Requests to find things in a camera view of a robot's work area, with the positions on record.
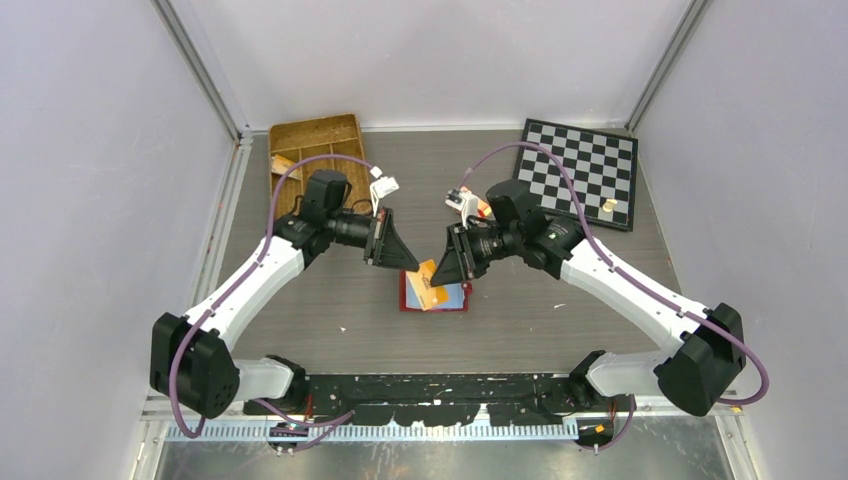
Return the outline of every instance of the gray table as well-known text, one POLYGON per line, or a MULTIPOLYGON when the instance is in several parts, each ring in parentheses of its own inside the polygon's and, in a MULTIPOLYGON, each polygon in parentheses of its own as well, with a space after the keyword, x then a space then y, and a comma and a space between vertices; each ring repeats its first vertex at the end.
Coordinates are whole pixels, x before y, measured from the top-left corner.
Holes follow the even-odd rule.
MULTIPOLYGON (((437 262, 444 206, 469 164, 520 138, 518 131, 371 133, 367 159, 394 175, 401 190, 386 201, 412 252, 437 262)), ((223 280, 262 236, 269 205, 267 137, 253 146, 225 252, 223 280)), ((480 195, 511 176, 516 152, 493 158, 469 182, 480 195)), ((614 252, 669 288, 677 282, 645 182, 636 186, 635 226, 595 229, 614 252)), ((397 272, 367 267, 362 252, 332 247, 287 285, 250 324, 235 356, 276 354, 314 373, 567 372, 591 350, 654 348, 636 327, 592 296, 526 267, 520 259, 492 264, 474 282, 467 313, 398 311, 397 272)))

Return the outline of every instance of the checkered board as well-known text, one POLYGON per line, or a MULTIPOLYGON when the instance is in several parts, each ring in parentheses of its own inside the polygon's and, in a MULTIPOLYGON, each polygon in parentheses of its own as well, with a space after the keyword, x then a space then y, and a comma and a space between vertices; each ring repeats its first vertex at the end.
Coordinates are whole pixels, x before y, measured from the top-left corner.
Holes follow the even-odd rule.
MULTIPOLYGON (((522 140, 538 143, 563 162, 590 223, 633 230, 635 138, 528 119, 522 140)), ((546 211, 577 217, 565 180, 545 154, 519 150, 513 177, 530 187, 546 211)))

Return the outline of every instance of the orange card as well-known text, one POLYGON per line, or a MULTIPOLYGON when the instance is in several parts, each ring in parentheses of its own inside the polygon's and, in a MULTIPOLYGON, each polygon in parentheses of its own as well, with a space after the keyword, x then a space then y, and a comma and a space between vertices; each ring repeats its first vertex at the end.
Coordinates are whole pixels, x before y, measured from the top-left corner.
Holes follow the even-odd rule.
POLYGON ((448 301, 448 291, 445 287, 431 287, 430 279, 436 271, 436 262, 427 260, 418 266, 417 272, 406 272, 406 278, 412 285, 421 310, 430 310, 448 301))

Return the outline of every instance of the robotic arm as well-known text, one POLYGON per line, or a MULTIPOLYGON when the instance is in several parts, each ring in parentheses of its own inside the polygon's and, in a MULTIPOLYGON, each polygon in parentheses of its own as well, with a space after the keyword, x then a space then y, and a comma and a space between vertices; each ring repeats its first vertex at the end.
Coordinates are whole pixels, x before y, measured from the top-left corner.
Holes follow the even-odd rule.
POLYGON ((247 262, 218 290, 184 315, 165 313, 156 321, 151 387, 169 394, 169 374, 178 346, 204 312, 213 311, 191 339, 180 362, 176 392, 179 402, 206 418, 217 417, 237 400, 280 399, 275 403, 283 409, 296 408, 303 402, 308 387, 305 371, 299 365, 279 357, 232 359, 230 352, 248 323, 331 243, 362 248, 369 265, 418 269, 418 261, 395 231, 392 210, 376 208, 377 199, 392 189, 381 192, 372 184, 375 211, 363 215, 343 208, 349 188, 347 178, 340 172, 313 173, 300 211, 279 218, 273 235, 263 239, 247 262), (262 255, 266 241, 270 246, 262 255), (220 298, 226 299, 213 305, 220 298))
POLYGON ((742 341, 741 317, 733 308, 722 303, 710 310, 666 289, 599 240, 587 238, 580 225, 564 216, 546 216, 528 188, 516 180, 493 186, 486 197, 495 220, 463 215, 461 222, 447 228, 447 247, 431 285, 479 278, 493 260, 517 255, 528 266, 599 298, 659 346, 649 353, 589 354, 569 377, 572 394, 581 404, 597 403, 599 396, 662 394, 681 410, 703 416, 745 367, 745 355, 736 346, 686 316, 703 312, 708 321, 742 341), (670 310, 662 299, 680 310, 670 310))

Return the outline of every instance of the cable connector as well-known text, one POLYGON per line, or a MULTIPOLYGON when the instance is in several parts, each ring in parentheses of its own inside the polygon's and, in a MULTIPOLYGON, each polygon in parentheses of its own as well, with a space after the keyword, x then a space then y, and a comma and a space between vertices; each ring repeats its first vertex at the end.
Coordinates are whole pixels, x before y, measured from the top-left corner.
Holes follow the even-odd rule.
MULTIPOLYGON (((377 167, 371 169, 371 174, 374 174, 374 169, 382 174, 377 167)), ((380 199, 385 198, 390 193, 397 191, 400 188, 395 177, 379 177, 371 182, 371 210, 374 216, 377 216, 377 207, 380 204, 380 199)))

